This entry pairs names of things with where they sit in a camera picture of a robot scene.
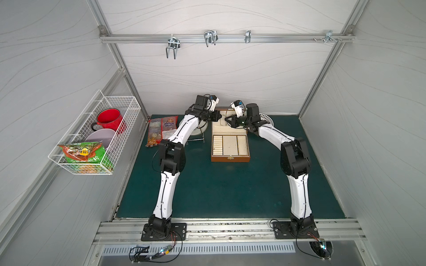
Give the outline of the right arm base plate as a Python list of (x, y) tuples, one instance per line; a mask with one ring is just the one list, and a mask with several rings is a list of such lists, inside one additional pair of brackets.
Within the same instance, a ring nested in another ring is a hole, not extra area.
[(272, 219), (269, 226), (276, 239), (319, 239), (319, 231), (312, 221), (307, 223), (295, 221), (278, 221)]

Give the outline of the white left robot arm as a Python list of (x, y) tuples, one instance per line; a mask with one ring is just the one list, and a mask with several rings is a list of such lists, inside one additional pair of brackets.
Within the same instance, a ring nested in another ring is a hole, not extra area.
[(160, 190), (146, 229), (155, 237), (165, 239), (171, 235), (175, 187), (186, 164), (185, 144), (201, 122), (218, 121), (221, 118), (215, 110), (217, 103), (219, 99), (216, 95), (198, 95), (195, 103), (185, 112), (176, 132), (160, 142)]

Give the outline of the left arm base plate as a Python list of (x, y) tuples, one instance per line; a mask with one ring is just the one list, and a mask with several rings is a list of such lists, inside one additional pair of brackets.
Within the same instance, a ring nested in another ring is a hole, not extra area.
[(142, 242), (178, 241), (186, 240), (186, 223), (168, 223), (165, 226), (145, 224), (140, 240)]

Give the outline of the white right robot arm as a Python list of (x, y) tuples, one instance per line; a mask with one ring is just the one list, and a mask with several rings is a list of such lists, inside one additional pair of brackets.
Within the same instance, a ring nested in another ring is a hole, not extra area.
[(236, 100), (230, 107), (235, 111), (235, 115), (227, 116), (225, 121), (232, 128), (243, 127), (280, 150), (280, 166), (290, 184), (290, 233), (294, 237), (318, 238), (308, 196), (311, 160), (305, 140), (289, 136), (263, 120), (255, 103), (245, 105), (242, 101)]

